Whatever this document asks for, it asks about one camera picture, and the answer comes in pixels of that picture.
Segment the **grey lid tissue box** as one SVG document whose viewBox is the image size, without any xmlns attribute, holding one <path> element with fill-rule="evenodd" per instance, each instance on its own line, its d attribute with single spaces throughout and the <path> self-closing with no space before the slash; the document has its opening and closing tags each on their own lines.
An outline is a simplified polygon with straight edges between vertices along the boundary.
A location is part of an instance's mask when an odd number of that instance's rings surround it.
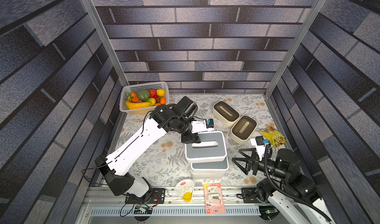
<svg viewBox="0 0 380 224">
<path fill-rule="evenodd" d="M 221 179 L 226 172 L 213 172 L 213 173 L 194 173 L 191 171 L 193 179 Z"/>
<path fill-rule="evenodd" d="M 229 169 L 228 159 L 218 162 L 192 163 L 193 173 L 225 173 Z"/>
<path fill-rule="evenodd" d="M 221 162 L 227 157 L 225 138 L 221 131 L 198 133 L 201 143 L 186 144 L 185 158 L 190 163 Z"/>
</svg>

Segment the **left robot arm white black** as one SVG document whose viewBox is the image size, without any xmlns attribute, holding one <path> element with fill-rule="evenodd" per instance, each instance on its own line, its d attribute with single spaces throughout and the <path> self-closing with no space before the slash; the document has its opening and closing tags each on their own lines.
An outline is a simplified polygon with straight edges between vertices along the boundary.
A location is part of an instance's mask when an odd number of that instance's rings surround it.
<svg viewBox="0 0 380 224">
<path fill-rule="evenodd" d="M 197 110 L 197 104 L 187 96 L 177 104 L 159 105 L 146 114 L 142 127 L 127 142 L 113 153 L 96 158 L 96 168 L 115 196 L 129 194 L 143 203 L 150 199 L 153 191 L 151 185 L 145 178 L 130 174 L 130 167 L 170 131 L 179 133 L 183 144 L 200 143 L 198 134 L 192 132 Z"/>
</svg>

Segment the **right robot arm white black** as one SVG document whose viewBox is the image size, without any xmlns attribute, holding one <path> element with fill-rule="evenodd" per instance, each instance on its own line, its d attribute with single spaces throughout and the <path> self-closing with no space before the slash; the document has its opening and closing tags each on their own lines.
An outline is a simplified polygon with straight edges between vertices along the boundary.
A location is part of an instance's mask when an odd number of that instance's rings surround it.
<svg viewBox="0 0 380 224">
<path fill-rule="evenodd" d="M 241 149 L 241 158 L 232 158 L 244 174 L 262 172 L 265 178 L 256 187 L 242 188 L 237 194 L 244 203 L 262 203 L 261 214 L 269 220 L 278 213 L 290 224 L 333 224 L 315 183 L 301 173 L 301 160 L 289 149 L 280 149 L 271 160 L 272 149 Z"/>
</svg>

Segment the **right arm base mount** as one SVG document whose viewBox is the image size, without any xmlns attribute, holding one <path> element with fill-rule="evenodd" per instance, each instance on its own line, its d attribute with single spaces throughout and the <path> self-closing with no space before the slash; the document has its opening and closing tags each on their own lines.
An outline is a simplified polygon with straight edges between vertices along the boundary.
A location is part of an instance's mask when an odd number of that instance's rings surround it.
<svg viewBox="0 0 380 224">
<path fill-rule="evenodd" d="M 256 187 L 242 187 L 240 196 L 245 204 L 268 203 L 267 200 L 262 201 L 258 198 L 256 193 Z"/>
</svg>

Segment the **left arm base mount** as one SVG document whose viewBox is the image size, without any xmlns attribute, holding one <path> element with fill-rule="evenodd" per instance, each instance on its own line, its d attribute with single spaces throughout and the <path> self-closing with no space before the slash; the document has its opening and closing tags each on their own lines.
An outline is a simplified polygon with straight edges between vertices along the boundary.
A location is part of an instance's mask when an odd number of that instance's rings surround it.
<svg viewBox="0 0 380 224">
<path fill-rule="evenodd" d="M 164 204 L 166 188 L 154 187 L 149 190 L 143 197 L 137 197 L 133 194 L 125 196 L 125 204 Z"/>
</svg>

